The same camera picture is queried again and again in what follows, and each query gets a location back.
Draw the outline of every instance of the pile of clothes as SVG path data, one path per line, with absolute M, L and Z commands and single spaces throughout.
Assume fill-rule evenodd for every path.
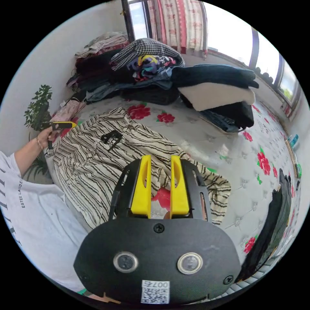
M 140 100 L 141 88 L 148 102 L 169 104 L 179 97 L 170 80 L 172 69 L 184 65 L 173 48 L 150 38 L 138 39 L 124 48 L 77 61 L 76 74 L 67 86 L 84 92 L 88 104 L 117 95 Z
M 248 69 L 212 64 L 175 68 L 171 75 L 183 102 L 224 133 L 254 125 L 255 94 L 249 87 L 259 87 L 255 78 Z
M 199 111 L 224 133 L 254 125 L 251 105 L 258 88 L 253 71 L 229 65 L 185 67 L 175 49 L 151 38 L 128 43 L 124 33 L 110 32 L 76 53 L 76 74 L 68 87 L 86 104 L 121 96 L 160 105 L 177 98 Z

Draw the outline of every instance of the screw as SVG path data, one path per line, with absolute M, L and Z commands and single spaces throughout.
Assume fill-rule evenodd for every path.
M 232 275 L 229 275 L 229 276 L 227 276 L 227 277 L 224 279 L 223 283 L 224 283 L 225 285 L 228 285 L 228 284 L 230 284 L 232 281 L 233 281 L 233 276 L 232 276 Z
M 156 233 L 162 233 L 165 230 L 165 226 L 163 224 L 158 223 L 154 225 L 153 229 L 154 229 L 154 232 Z

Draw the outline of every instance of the curtain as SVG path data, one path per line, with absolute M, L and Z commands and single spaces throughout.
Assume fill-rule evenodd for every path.
M 148 0 L 152 37 L 177 50 L 205 58 L 208 26 L 203 2 Z

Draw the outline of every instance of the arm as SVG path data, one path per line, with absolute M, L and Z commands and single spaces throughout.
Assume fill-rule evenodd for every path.
M 24 175 L 40 152 L 47 147 L 47 140 L 52 140 L 54 135 L 55 132 L 52 132 L 52 127 L 44 129 L 37 136 L 39 142 L 37 141 L 37 138 L 34 138 L 14 153 L 21 175 Z

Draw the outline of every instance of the pink clothing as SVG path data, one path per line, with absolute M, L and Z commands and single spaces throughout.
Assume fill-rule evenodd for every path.
M 70 121 L 81 109 L 85 107 L 84 102 L 70 100 L 51 119 L 51 122 Z

